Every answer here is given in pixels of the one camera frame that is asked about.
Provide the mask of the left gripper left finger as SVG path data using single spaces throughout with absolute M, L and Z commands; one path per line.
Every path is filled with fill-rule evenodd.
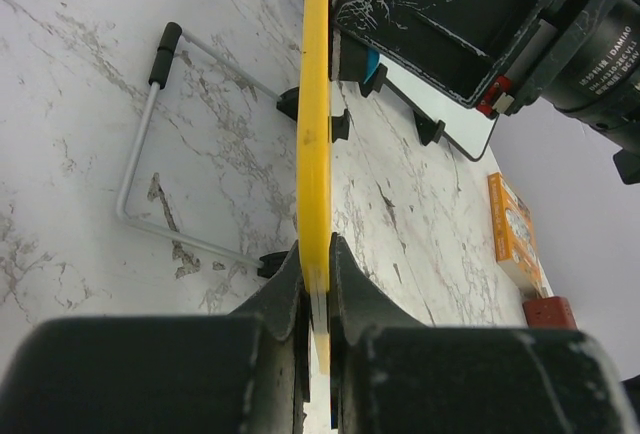
M 64 317 L 17 349 L 5 433 L 299 433 L 308 297 L 298 252 L 227 314 Z

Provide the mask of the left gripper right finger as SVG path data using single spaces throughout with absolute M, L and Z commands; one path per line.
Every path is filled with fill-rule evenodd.
M 341 433 L 635 433 L 592 337 L 565 329 L 429 327 L 330 245 L 331 423 Z

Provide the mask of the orange product card package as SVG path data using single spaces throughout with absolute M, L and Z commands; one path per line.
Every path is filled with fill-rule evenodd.
M 496 262 L 524 296 L 544 297 L 531 211 L 500 172 L 487 180 Z

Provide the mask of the black framed large whiteboard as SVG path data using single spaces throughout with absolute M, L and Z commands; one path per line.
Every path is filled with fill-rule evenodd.
M 419 46 L 438 61 L 440 70 L 432 75 L 437 83 L 452 86 L 462 78 L 461 57 L 440 39 L 437 32 L 427 31 Z M 493 120 L 460 105 L 393 59 L 381 55 L 380 63 L 387 68 L 386 85 L 413 111 L 434 122 L 444 122 L 444 136 L 468 160 L 477 162 L 483 157 L 495 127 Z

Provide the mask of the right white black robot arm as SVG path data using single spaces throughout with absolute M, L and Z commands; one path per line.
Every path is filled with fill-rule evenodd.
M 639 0 L 330 0 L 332 72 L 363 94 L 398 66 L 488 119 L 538 99 L 618 146 L 639 180 Z

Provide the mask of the blue black whiteboard eraser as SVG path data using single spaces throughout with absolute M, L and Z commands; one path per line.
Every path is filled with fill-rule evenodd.
M 366 34 L 371 0 L 329 0 L 329 75 L 332 81 L 366 83 L 379 65 L 379 52 Z

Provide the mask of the yellow framed small whiteboard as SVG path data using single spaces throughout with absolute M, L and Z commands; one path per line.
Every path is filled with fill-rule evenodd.
M 296 142 L 299 260 L 311 301 L 319 370 L 330 370 L 331 243 L 329 0 L 304 0 Z

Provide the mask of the small brown box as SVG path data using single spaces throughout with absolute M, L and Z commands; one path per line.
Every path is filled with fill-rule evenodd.
M 565 297 L 527 300 L 522 308 L 527 325 L 531 328 L 578 329 L 570 303 Z

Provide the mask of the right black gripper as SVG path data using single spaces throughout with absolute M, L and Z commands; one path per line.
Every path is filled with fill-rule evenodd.
M 370 46 L 468 108 L 512 97 L 514 114 L 541 97 L 614 0 L 371 0 Z M 462 78 L 440 85 L 419 43 L 429 30 L 461 57 Z

